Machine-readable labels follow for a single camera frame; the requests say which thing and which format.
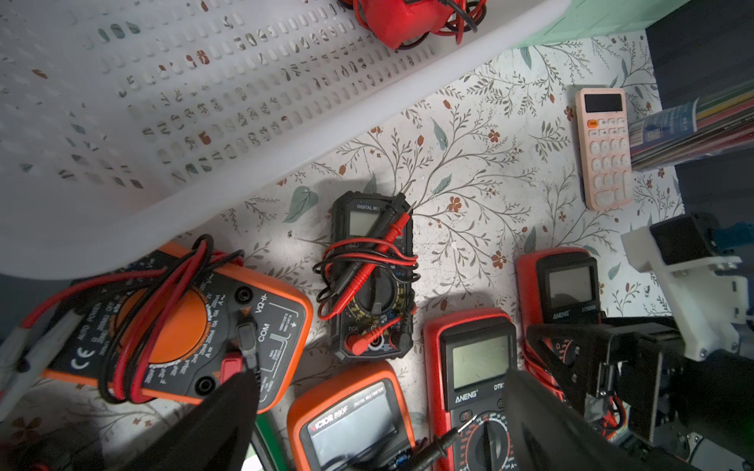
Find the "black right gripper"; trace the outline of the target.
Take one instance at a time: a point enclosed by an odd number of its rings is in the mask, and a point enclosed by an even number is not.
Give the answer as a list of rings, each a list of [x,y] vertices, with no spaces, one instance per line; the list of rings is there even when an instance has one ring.
[[[753,445],[753,353],[739,335],[690,351],[672,321],[614,318],[529,324],[525,345],[588,421],[620,400],[628,431],[651,447],[685,447],[694,435]]]

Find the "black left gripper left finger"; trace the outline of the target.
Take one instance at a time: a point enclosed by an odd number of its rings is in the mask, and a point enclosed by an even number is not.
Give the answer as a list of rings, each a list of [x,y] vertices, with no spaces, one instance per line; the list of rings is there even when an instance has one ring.
[[[240,470],[251,444],[259,385],[237,373],[195,407],[126,470]]]

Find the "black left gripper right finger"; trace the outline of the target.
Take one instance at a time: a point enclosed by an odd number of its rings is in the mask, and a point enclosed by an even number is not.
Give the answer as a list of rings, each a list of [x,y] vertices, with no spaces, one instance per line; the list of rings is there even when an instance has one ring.
[[[510,372],[506,401],[520,470],[691,470],[663,451],[641,460],[607,442],[573,409],[522,371]]]

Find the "red ANENG multimeter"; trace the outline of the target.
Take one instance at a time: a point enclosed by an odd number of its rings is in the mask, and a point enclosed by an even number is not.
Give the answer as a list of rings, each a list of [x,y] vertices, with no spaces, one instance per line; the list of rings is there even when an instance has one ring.
[[[516,326],[498,308],[447,314],[425,323],[430,437],[459,439],[433,470],[516,470],[506,382],[518,369]]]
[[[602,312],[597,260],[584,248],[555,247],[516,261],[522,329],[551,324],[593,325]]]

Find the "orange multimeter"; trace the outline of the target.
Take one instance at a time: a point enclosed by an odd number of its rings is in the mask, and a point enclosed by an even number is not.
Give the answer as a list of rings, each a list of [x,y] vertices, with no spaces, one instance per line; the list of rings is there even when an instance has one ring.
[[[416,447],[393,367],[361,363],[305,392],[287,416],[296,470],[397,470]]]

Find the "small red multimeter with leads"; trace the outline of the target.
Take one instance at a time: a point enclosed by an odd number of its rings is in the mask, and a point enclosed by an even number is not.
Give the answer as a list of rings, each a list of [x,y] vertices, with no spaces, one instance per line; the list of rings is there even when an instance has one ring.
[[[429,35],[453,37],[461,45],[466,33],[478,31],[487,14],[486,1],[353,0],[339,4],[394,50],[418,47]]]

